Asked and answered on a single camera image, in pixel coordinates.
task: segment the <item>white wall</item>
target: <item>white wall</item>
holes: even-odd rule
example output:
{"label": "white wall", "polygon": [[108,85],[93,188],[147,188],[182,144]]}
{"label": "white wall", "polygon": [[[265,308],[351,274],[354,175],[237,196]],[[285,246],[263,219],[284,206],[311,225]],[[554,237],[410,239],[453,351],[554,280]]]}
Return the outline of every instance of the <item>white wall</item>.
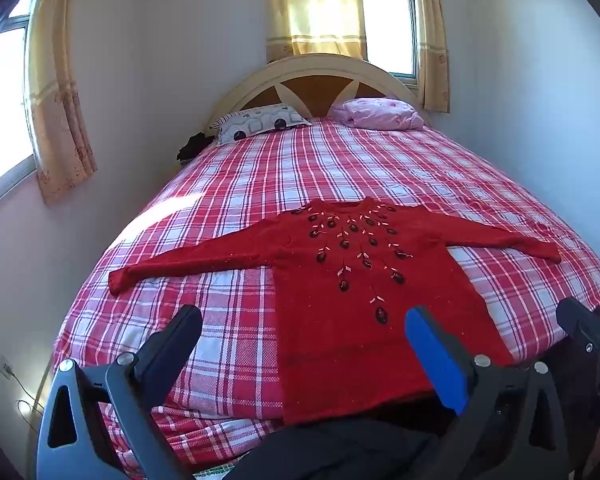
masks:
{"label": "white wall", "polygon": [[161,167],[219,98],[266,65],[266,0],[144,0],[151,112]]}
{"label": "white wall", "polygon": [[454,110],[436,126],[600,256],[599,17],[586,0],[465,1],[443,0]]}
{"label": "white wall", "polygon": [[[76,0],[74,67],[99,170],[46,207],[29,177],[0,200],[0,355],[35,393],[59,325],[102,251],[164,184],[144,120],[141,0]],[[0,446],[24,474],[26,399],[0,375]]]}

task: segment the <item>headboard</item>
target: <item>headboard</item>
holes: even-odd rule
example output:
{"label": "headboard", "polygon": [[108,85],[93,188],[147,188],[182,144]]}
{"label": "headboard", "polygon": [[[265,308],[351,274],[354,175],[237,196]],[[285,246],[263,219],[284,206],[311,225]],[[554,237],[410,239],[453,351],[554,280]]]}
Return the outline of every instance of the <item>headboard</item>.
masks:
{"label": "headboard", "polygon": [[207,122],[257,106],[286,103],[304,118],[324,117],[334,102],[356,97],[391,97],[412,105],[424,121],[429,118],[416,96],[395,77],[371,63],[337,54],[304,54],[268,64],[229,92]]}

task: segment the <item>blue gripper pad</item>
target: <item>blue gripper pad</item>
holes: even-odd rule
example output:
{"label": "blue gripper pad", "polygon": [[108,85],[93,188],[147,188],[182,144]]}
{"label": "blue gripper pad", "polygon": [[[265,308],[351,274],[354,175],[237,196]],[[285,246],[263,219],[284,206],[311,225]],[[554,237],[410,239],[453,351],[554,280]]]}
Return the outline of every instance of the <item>blue gripper pad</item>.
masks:
{"label": "blue gripper pad", "polygon": [[404,332],[440,402],[460,415],[469,400],[467,369],[462,369],[442,341],[452,336],[442,332],[432,318],[427,320],[423,310],[416,307],[407,312]]}

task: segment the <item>power cord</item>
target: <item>power cord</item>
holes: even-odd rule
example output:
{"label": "power cord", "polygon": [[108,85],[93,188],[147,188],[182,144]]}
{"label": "power cord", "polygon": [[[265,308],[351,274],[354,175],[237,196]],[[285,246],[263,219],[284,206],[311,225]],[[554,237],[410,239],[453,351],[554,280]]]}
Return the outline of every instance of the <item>power cord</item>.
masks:
{"label": "power cord", "polygon": [[20,404],[25,404],[26,406],[29,407],[29,414],[33,413],[33,412],[37,412],[39,415],[43,415],[43,412],[41,412],[38,409],[38,406],[40,406],[40,408],[42,410],[44,410],[44,406],[40,405],[39,402],[37,402],[36,398],[31,395],[27,389],[23,386],[23,384],[20,382],[20,379],[17,377],[17,375],[15,374],[15,372],[13,371],[13,369],[9,366],[6,365],[4,367],[4,371],[9,374],[11,377],[13,377],[14,379],[16,379],[16,382],[18,383],[18,385],[20,386],[20,388],[22,389],[22,391],[27,394],[27,397],[29,397],[29,399],[31,399],[33,401],[33,404],[31,404],[29,401],[27,400],[19,400],[16,402],[16,406],[18,407],[18,413],[20,414],[20,416],[22,417],[22,420],[24,420],[27,425],[36,433],[40,434],[40,432],[38,430],[36,430],[36,428],[34,428],[31,423],[27,420],[27,418],[22,414],[22,410],[20,409]]}

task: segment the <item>knitted sweater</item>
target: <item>knitted sweater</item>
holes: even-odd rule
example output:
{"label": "knitted sweater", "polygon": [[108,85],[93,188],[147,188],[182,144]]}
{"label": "knitted sweater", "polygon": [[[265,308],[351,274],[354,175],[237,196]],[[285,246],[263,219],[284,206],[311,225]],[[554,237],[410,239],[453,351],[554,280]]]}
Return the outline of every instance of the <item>knitted sweater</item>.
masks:
{"label": "knitted sweater", "polygon": [[552,242],[423,206],[313,200],[115,270],[109,289],[119,295],[149,277],[271,266],[283,415],[293,424],[428,392],[404,335],[413,306],[426,306],[472,354],[512,362],[483,298],[447,246],[513,248],[560,262]]}

